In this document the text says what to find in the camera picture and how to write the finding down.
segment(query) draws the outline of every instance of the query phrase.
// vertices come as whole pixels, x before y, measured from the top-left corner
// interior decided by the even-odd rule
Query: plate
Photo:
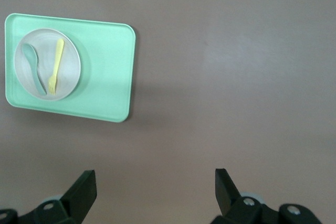
[[[64,49],[57,74],[55,95],[52,95],[48,92],[48,80],[54,70],[56,42],[59,38],[64,40]],[[47,95],[39,94],[36,89],[29,62],[22,52],[24,43],[35,48],[38,75]],[[63,33],[48,28],[31,31],[21,39],[15,50],[14,67],[23,88],[34,97],[47,101],[57,101],[71,94],[79,81],[81,70],[79,54],[71,40]]]

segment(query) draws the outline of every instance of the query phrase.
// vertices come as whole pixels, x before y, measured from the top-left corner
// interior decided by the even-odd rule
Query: spoon
[[[24,43],[22,45],[22,52],[26,56],[26,59],[28,60],[30,64],[31,73],[33,74],[33,80],[34,80],[37,91],[39,92],[40,95],[46,95],[47,93],[45,89],[43,88],[41,81],[37,74],[38,58],[37,58],[37,54],[36,54],[34,47],[31,44]]]

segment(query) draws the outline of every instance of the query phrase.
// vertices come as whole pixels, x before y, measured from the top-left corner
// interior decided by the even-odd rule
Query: fork
[[[54,71],[53,71],[53,73],[50,76],[49,81],[48,81],[49,93],[52,94],[52,95],[55,95],[56,82],[57,82],[57,72],[58,72],[58,68],[59,68],[59,63],[61,61],[63,48],[64,48],[64,40],[63,39],[58,39],[57,44],[56,44]]]

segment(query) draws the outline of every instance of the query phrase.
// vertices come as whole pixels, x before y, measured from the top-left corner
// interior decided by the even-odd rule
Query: screw
[[[255,205],[254,201],[250,198],[245,198],[244,203],[248,206],[254,206]]]
[[[7,213],[0,214],[0,220],[6,219]]]
[[[49,204],[46,204],[44,207],[43,207],[43,210],[49,210],[51,208],[54,207],[54,204],[53,203],[49,203]]]
[[[287,207],[287,210],[288,210],[291,214],[293,214],[293,215],[299,215],[299,214],[301,214],[299,208],[297,208],[297,207],[295,207],[295,206],[288,206],[288,207]]]

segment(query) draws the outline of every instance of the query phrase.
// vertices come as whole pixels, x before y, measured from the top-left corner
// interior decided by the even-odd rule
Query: tray
[[[58,101],[29,94],[14,69],[18,43],[40,28],[65,34],[80,57],[79,82],[70,95]],[[134,49],[135,32],[126,24],[10,14],[5,21],[6,99],[19,108],[122,122],[130,108]]]

